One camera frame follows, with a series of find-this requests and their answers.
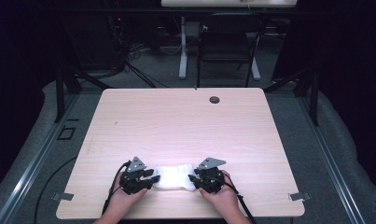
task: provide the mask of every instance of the triangular metal plate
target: triangular metal plate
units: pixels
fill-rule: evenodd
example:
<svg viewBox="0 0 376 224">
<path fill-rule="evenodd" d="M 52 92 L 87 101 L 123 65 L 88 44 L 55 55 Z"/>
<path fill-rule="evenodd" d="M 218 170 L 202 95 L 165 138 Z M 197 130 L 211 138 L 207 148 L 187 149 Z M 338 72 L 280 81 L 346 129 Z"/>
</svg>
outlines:
<svg viewBox="0 0 376 224">
<path fill-rule="evenodd" d="M 200 170 L 208 170 L 208 169 L 211 169 L 211 168 L 223 165 L 223 164 L 226 164 L 226 162 L 208 157 L 207 159 L 202 161 L 202 163 L 200 163 L 200 165 L 197 168 Z"/>
<path fill-rule="evenodd" d="M 131 173 L 134 171 L 140 171 L 144 169 L 146 169 L 146 166 L 144 165 L 144 163 L 138 157 L 134 157 L 134 159 L 132 159 L 132 163 L 130 164 L 129 168 L 127 168 L 127 172 Z"/>
</svg>

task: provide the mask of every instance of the person's left hand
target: person's left hand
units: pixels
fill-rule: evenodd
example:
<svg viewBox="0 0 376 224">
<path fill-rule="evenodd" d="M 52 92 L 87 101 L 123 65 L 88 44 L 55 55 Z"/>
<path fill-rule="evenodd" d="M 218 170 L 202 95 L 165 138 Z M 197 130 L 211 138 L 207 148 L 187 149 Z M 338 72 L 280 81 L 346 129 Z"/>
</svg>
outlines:
<svg viewBox="0 0 376 224">
<path fill-rule="evenodd" d="M 118 223 L 130 210 L 133 204 L 140 200 L 147 192 L 147 189 L 141 189 L 134 194 L 127 194 L 120 188 L 120 177 L 123 172 L 118 174 L 115 187 L 109 205 L 104 214 L 95 223 Z"/>
</svg>

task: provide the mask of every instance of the wooden tabletop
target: wooden tabletop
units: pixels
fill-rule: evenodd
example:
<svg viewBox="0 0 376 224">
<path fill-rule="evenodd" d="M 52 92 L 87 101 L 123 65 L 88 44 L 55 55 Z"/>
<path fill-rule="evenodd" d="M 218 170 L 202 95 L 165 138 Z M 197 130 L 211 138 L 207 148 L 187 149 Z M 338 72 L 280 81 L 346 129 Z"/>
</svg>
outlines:
<svg viewBox="0 0 376 224">
<path fill-rule="evenodd" d="M 219 98 L 212 104 L 210 98 Z M 57 217 L 98 218 L 115 172 L 134 156 L 147 169 L 192 164 L 219 167 L 254 217 L 298 217 L 302 202 L 261 89 L 118 89 L 104 91 L 68 181 Z M 219 217 L 197 191 L 152 188 L 126 218 Z"/>
<path fill-rule="evenodd" d="M 297 0 L 161 0 L 163 7 L 294 7 Z"/>
</svg>

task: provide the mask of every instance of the person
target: person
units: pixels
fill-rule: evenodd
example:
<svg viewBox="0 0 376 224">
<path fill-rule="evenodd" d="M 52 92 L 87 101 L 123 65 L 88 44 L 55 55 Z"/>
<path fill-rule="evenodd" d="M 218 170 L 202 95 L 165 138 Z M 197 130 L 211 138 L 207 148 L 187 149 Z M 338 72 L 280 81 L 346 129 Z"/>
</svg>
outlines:
<svg viewBox="0 0 376 224">
<path fill-rule="evenodd" d="M 230 175 L 226 171 L 222 171 L 222 173 L 225 176 L 225 182 L 232 185 Z M 118 175 L 116 183 L 120 181 L 121 175 L 122 173 Z M 115 187 L 115 190 L 106 211 L 94 222 L 95 224 L 118 223 L 129 212 L 132 205 L 144 197 L 147 192 L 147 189 L 142 189 L 135 194 L 128 195 L 118 187 Z M 227 185 L 224 185 L 218 193 L 208 193 L 204 189 L 199 189 L 199 192 L 228 224 L 249 224 L 248 219 L 240 211 L 237 195 Z"/>
</svg>

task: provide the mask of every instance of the person's right hand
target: person's right hand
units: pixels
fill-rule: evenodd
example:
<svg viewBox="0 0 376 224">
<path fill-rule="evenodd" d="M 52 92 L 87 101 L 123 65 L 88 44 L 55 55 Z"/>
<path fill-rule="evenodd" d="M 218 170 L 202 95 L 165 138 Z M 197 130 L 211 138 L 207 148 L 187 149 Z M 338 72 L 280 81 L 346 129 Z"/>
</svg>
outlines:
<svg viewBox="0 0 376 224">
<path fill-rule="evenodd" d="M 225 182 L 232 185 L 230 175 L 226 171 L 222 173 Z M 218 193 L 208 193 L 204 189 L 199 189 L 199 192 L 229 224 L 249 224 L 248 219 L 240 211 L 236 193 L 229 186 L 224 185 Z"/>
</svg>

